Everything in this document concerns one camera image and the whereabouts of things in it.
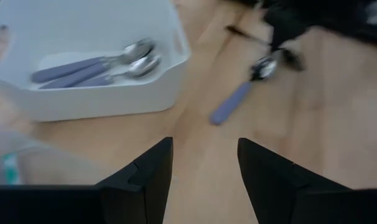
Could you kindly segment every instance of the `spoon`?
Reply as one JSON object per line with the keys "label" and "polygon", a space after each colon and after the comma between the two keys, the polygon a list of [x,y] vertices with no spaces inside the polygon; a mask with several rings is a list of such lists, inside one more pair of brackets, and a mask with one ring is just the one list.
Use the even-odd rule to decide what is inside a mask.
{"label": "spoon", "polygon": [[99,67],[104,67],[104,70],[107,70],[111,68],[116,62],[123,64],[132,63],[137,59],[146,56],[154,49],[154,47],[155,42],[152,39],[142,39],[134,44],[125,47],[122,54],[119,56],[91,58],[80,62],[69,63],[66,65],[40,70],[32,74],[31,80],[34,83],[43,83],[57,78],[66,77],[67,75],[79,72],[95,64],[101,64]]}
{"label": "spoon", "polygon": [[89,86],[106,86],[115,82],[115,77],[128,76],[132,78],[139,78],[147,75],[153,71],[161,62],[161,56],[149,55],[144,58],[140,58],[136,62],[133,62],[127,72],[117,75],[105,75],[102,77],[94,78],[81,82],[74,87],[89,87]]}
{"label": "spoon", "polygon": [[220,125],[225,122],[238,105],[244,100],[249,93],[252,83],[257,80],[264,80],[276,71],[277,61],[271,56],[259,59],[251,67],[251,79],[248,82],[242,83],[234,92],[227,98],[211,115],[210,122],[215,125]]}

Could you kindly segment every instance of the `clear plastic container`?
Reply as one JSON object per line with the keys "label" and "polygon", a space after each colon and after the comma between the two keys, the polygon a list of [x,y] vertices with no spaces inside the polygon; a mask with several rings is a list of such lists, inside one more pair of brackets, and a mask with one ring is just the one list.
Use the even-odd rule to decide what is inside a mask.
{"label": "clear plastic container", "polygon": [[0,185],[91,185],[115,171],[0,126]]}

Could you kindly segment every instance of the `wooden table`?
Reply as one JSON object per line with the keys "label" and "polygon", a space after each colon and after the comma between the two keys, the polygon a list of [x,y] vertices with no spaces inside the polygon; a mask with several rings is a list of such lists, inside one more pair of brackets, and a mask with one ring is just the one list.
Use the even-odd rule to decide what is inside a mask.
{"label": "wooden table", "polygon": [[0,96],[0,123],[100,164],[123,166],[174,137],[165,223],[256,223],[241,180],[239,137],[256,141],[341,184],[377,187],[377,47],[313,28],[290,43],[307,70],[280,66],[222,126],[208,115],[267,49],[223,30],[267,39],[261,12],[219,0],[176,2],[192,58],[176,105],[163,112],[32,123]]}

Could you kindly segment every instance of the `spoon handle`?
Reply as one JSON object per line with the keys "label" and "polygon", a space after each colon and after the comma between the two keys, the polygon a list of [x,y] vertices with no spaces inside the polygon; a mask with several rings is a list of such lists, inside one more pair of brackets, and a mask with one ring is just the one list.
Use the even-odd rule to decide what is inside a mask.
{"label": "spoon handle", "polygon": [[251,86],[251,82],[244,82],[241,84],[240,87],[238,87],[236,91],[234,91],[234,93],[211,114],[209,117],[210,122],[215,125],[220,125],[226,121],[250,91]]}
{"label": "spoon handle", "polygon": [[32,74],[31,80],[34,83],[43,83],[54,80],[56,78],[62,78],[78,72],[84,68],[90,67],[94,64],[100,63],[103,61],[103,59],[104,57],[91,58],[80,62],[69,63],[66,65],[40,70]]}
{"label": "spoon handle", "polygon": [[102,77],[92,78],[91,80],[83,81],[74,87],[90,87],[90,86],[106,86],[114,83],[114,79],[111,75],[105,75]]}
{"label": "spoon handle", "polygon": [[51,83],[40,87],[40,89],[73,87],[78,83],[81,83],[105,72],[107,69],[109,69],[109,66],[103,63],[97,63],[88,68],[75,72],[74,74],[52,81]]}

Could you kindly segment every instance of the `black object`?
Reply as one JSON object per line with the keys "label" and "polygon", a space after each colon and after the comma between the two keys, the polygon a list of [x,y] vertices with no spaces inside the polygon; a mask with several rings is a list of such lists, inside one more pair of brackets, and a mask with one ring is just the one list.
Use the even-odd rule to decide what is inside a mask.
{"label": "black object", "polygon": [[368,20],[377,16],[369,8],[377,0],[264,0],[264,7],[282,4],[296,8],[298,14],[314,25],[377,44],[377,25]]}
{"label": "black object", "polygon": [[258,0],[235,0],[235,1],[243,3],[244,5],[247,5],[250,7],[254,7],[255,4],[259,2]]}
{"label": "black object", "polygon": [[[242,29],[234,26],[234,25],[228,25],[225,27],[225,29],[233,34],[236,34],[236,35],[239,35],[241,37],[244,37],[244,38],[247,38],[249,40],[253,40],[263,46],[270,46],[270,43],[269,42],[266,42],[262,39],[259,39],[245,31],[243,31]],[[286,48],[281,48],[281,47],[278,47],[276,49],[274,49],[274,51],[276,50],[282,50],[282,56],[284,57],[284,62],[286,63],[286,65],[288,65],[289,67],[291,67],[292,69],[294,70],[297,70],[297,71],[303,71],[305,70],[305,66],[304,66],[304,59],[303,57],[299,56],[298,53],[295,53],[293,52],[293,50],[289,50],[289,49],[286,49]],[[251,70],[254,71],[254,70],[259,70],[259,69],[262,69],[262,67],[259,67],[259,69],[256,69],[255,66],[259,64],[259,63],[256,63],[255,65],[253,65],[251,67]]]}
{"label": "black object", "polygon": [[313,23],[313,14],[303,15],[298,8],[285,5],[273,5],[265,13],[263,20],[273,27],[271,52],[287,40],[295,39],[304,34]]}
{"label": "black object", "polygon": [[172,160],[165,138],[96,185],[0,186],[0,223],[161,224]]}
{"label": "black object", "polygon": [[298,53],[294,53],[292,50],[282,48],[282,56],[286,65],[297,71],[304,71],[304,59]]}
{"label": "black object", "polygon": [[244,138],[238,161],[259,224],[377,224],[377,189],[349,189]]}

